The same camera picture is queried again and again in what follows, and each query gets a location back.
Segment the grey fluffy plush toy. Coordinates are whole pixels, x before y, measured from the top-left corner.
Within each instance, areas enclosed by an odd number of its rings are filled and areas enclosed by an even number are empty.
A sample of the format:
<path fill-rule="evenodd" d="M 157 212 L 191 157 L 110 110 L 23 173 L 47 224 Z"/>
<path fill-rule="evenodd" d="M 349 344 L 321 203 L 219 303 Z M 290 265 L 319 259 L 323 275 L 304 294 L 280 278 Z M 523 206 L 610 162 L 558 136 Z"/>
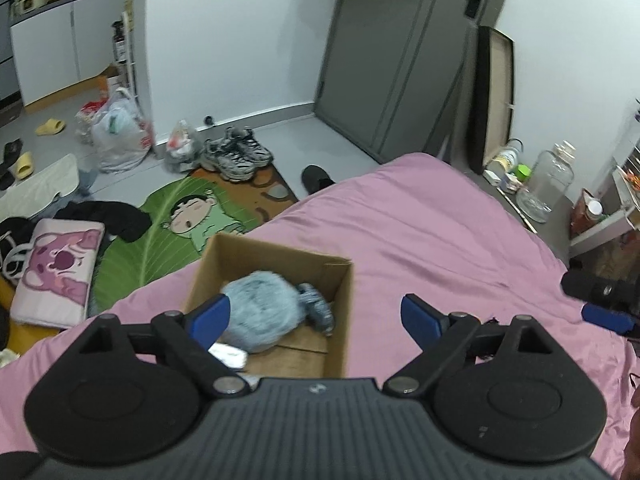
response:
<path fill-rule="evenodd" d="M 248 353 L 272 348 L 303 323 L 331 335 L 334 315 L 328 300 L 310 283 L 293 285 L 280 274 L 255 271 L 221 289 L 231 312 L 222 340 Z"/>

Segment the clear bag white filling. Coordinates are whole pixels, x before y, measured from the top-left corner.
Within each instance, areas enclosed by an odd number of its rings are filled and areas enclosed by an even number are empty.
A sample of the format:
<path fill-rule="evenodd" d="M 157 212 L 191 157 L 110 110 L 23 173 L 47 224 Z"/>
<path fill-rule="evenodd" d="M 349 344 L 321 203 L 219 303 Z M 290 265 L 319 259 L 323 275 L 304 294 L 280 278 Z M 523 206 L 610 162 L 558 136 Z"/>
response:
<path fill-rule="evenodd" d="M 246 351 L 230 346 L 230 344 L 215 342 L 209 347 L 208 352 L 230 368 L 232 372 L 240 375 L 250 385 L 250 388 L 255 389 L 258 386 L 260 376 L 248 374 L 246 371 L 248 363 L 248 353 Z"/>

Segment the pink bed sheet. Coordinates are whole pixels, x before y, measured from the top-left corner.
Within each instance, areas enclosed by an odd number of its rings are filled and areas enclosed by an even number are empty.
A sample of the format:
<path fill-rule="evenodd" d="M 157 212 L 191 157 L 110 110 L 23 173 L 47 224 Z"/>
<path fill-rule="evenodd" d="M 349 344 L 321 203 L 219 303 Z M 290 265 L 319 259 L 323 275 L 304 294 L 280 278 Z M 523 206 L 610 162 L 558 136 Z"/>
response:
<path fill-rule="evenodd" d="M 2 370 L 2 477 L 638 477 L 634 349 L 454 168 L 402 156 L 244 236 L 352 263 L 343 378 L 250 388 L 186 332 L 198 260 Z M 426 350 L 401 325 L 408 294 L 450 321 Z"/>

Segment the green leaf cartoon rug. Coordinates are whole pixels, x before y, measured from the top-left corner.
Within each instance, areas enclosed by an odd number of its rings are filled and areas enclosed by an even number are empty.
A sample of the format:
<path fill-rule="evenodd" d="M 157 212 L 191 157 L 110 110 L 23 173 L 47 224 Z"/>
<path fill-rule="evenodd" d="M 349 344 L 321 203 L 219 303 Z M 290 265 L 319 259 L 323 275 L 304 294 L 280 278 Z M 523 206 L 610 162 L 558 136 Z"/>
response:
<path fill-rule="evenodd" d="M 232 183 L 204 169 L 153 192 L 141 206 L 152 226 L 138 240 L 110 240 L 96 262 L 89 313 L 111 309 L 138 288 L 198 260 L 209 237 L 244 234 L 277 217 L 297 197 L 273 166 Z"/>

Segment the cardboard box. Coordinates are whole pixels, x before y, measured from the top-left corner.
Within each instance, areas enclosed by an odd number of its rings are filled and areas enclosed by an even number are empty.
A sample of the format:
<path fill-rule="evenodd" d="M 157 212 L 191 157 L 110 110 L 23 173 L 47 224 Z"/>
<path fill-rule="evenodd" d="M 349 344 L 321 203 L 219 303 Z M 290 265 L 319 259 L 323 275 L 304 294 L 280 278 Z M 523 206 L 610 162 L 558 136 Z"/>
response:
<path fill-rule="evenodd" d="M 250 378 L 343 378 L 353 280 L 342 257 L 220 233 L 202 253 L 184 310 L 229 301 L 227 326 L 205 347 L 246 352 L 239 369 Z"/>

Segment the black clothing pile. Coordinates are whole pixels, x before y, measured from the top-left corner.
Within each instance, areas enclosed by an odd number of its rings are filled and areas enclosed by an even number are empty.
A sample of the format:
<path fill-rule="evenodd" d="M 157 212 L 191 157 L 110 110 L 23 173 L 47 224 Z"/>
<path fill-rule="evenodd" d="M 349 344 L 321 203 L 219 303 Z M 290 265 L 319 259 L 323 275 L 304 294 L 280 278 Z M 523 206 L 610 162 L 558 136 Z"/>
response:
<path fill-rule="evenodd" d="M 8 217 L 1 221 L 1 234 L 9 233 L 15 243 L 27 242 L 40 219 L 100 222 L 108 234 L 126 243 L 140 240 L 153 223 L 150 214 L 130 204 L 85 200 L 80 203 L 69 202 L 63 207 L 49 206 L 32 219 Z"/>

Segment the clear glass jar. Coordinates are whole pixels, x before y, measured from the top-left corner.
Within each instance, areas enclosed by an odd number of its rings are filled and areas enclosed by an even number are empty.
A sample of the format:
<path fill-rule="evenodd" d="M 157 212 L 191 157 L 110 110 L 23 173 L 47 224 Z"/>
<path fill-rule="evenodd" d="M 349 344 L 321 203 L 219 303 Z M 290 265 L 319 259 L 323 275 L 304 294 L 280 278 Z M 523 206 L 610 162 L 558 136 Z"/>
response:
<path fill-rule="evenodd" d="M 532 172 L 516 193 L 523 214 L 537 223 L 546 223 L 552 209 L 574 180 L 575 147 L 567 140 L 555 143 L 539 154 Z"/>

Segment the pink bear pillow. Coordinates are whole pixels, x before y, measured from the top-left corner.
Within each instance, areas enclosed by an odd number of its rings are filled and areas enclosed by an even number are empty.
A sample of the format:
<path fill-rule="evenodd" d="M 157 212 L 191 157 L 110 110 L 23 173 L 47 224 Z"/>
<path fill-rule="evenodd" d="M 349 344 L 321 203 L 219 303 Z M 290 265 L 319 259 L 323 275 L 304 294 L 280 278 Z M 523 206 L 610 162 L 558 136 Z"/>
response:
<path fill-rule="evenodd" d="M 10 256 L 21 260 L 10 317 L 18 324 L 66 330 L 87 317 L 101 222 L 42 219 L 29 243 Z"/>

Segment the grey sneaker pair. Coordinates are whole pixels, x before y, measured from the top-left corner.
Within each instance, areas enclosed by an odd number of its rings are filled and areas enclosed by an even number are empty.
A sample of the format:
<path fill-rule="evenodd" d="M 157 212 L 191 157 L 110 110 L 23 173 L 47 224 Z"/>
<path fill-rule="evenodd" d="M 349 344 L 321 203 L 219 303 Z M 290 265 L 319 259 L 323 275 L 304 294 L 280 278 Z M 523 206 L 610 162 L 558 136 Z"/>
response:
<path fill-rule="evenodd" d="M 232 183 L 248 182 L 268 167 L 273 154 L 259 143 L 251 128 L 228 127 L 220 139 L 207 139 L 200 157 L 203 169 Z"/>

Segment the white yellow supplement bottle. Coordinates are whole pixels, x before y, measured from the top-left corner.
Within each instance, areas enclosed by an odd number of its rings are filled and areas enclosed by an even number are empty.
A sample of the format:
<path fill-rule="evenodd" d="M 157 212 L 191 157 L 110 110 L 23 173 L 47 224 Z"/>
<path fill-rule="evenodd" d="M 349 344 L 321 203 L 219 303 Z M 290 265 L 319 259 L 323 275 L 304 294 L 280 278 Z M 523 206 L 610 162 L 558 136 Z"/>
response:
<path fill-rule="evenodd" d="M 523 148 L 524 144 L 520 139 L 510 139 L 488 162 L 485 170 L 501 179 L 518 166 Z"/>

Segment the black slipper by bed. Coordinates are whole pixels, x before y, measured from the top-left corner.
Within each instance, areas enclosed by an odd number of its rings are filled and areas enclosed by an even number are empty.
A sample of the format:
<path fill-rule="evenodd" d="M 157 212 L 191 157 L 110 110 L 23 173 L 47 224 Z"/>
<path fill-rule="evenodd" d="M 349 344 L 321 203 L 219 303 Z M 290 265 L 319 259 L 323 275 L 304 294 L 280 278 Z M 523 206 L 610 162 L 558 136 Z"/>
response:
<path fill-rule="evenodd" d="M 334 180 L 328 175 L 326 170 L 316 165 L 307 166 L 300 175 L 303 187 L 309 195 L 334 185 Z"/>

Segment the clear bag with trash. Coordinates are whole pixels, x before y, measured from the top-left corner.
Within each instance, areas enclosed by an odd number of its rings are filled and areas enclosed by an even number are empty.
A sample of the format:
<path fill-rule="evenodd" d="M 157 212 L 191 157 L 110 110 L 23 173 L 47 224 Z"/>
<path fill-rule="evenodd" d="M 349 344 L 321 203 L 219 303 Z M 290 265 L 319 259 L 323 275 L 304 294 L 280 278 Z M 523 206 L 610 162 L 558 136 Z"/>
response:
<path fill-rule="evenodd" d="M 174 174 L 198 169 L 203 148 L 202 136 L 185 119 L 180 119 L 166 142 L 166 169 Z"/>

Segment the white plastic shopping bag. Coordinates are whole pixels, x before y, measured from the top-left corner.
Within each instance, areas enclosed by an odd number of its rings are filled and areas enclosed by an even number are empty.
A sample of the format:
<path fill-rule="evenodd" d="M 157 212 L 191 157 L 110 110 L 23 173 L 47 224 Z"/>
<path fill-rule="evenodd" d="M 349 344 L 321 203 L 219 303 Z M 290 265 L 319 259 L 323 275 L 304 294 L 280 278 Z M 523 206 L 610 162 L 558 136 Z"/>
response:
<path fill-rule="evenodd" d="M 153 144 L 151 124 L 126 88 L 118 87 L 93 115 L 91 140 L 104 174 L 139 166 Z"/>

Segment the white towel on floor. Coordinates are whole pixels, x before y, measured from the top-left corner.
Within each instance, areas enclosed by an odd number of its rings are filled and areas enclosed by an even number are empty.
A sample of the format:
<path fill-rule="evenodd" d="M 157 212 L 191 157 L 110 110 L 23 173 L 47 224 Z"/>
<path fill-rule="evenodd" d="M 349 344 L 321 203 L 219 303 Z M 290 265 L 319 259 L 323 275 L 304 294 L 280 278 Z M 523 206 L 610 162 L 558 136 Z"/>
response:
<path fill-rule="evenodd" d="M 32 218 L 58 198 L 73 194 L 79 185 L 77 158 L 67 154 L 46 169 L 38 171 L 1 196 L 1 220 Z"/>

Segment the yellow slipper near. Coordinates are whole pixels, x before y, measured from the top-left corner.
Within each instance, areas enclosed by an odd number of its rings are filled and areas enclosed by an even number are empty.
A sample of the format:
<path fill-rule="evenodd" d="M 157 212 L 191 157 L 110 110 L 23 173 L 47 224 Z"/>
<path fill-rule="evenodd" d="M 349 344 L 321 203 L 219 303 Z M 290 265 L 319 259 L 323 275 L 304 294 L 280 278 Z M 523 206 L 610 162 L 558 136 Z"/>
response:
<path fill-rule="evenodd" d="M 32 161 L 32 153 L 25 152 L 17 159 L 14 168 L 14 174 L 17 180 L 23 181 L 34 173 L 34 162 Z"/>

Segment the yellow slipper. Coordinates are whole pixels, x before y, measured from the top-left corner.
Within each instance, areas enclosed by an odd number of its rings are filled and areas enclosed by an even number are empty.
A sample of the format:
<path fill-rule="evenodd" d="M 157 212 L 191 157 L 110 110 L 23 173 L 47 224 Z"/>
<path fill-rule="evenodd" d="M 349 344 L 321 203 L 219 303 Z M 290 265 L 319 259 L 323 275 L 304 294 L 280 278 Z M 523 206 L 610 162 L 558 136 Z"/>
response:
<path fill-rule="evenodd" d="M 17 180 L 23 181 L 34 173 L 34 162 L 32 161 L 32 153 L 25 152 L 17 159 L 14 168 L 14 174 Z"/>
<path fill-rule="evenodd" d="M 66 122 L 62 119 L 50 118 L 35 130 L 37 136 L 56 136 L 66 127 Z"/>

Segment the yellow slipper far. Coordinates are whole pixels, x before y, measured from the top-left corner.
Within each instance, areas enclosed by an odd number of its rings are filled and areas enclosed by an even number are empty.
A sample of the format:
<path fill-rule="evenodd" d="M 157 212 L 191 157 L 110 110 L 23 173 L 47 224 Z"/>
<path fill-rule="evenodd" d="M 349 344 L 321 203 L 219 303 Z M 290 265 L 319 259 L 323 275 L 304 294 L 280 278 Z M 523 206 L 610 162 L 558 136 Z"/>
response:
<path fill-rule="evenodd" d="M 56 136 L 66 127 L 66 122 L 62 119 L 50 118 L 35 130 L 37 136 Z"/>

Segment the grey door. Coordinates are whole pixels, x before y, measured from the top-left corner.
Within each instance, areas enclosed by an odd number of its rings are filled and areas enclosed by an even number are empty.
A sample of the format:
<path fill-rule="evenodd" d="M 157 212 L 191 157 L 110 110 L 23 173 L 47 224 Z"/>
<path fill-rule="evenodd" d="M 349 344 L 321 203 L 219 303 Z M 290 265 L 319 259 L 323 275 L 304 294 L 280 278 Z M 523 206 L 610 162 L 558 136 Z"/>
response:
<path fill-rule="evenodd" d="M 468 0 L 338 0 L 314 114 L 379 162 L 438 155 L 477 26 Z"/>

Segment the white and grey cabinet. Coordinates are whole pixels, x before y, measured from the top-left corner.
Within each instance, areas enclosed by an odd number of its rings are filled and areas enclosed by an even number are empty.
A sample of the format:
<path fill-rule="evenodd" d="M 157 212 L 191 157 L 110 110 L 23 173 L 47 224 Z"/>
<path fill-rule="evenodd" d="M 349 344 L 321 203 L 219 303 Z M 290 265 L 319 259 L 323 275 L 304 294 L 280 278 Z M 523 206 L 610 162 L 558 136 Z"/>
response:
<path fill-rule="evenodd" d="M 114 23 L 132 0 L 1 0 L 2 54 L 26 106 L 93 80 L 116 62 Z"/>

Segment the leaning wooden frame board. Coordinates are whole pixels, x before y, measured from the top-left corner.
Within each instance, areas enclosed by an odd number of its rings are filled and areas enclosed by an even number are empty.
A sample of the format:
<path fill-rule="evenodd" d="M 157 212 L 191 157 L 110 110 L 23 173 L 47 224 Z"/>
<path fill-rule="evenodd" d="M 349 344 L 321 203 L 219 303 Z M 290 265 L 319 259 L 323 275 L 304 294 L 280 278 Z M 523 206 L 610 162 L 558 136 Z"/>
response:
<path fill-rule="evenodd" d="M 510 140 L 513 111 L 514 43 L 502 32 L 480 26 L 466 133 L 466 157 L 476 174 L 481 174 Z"/>

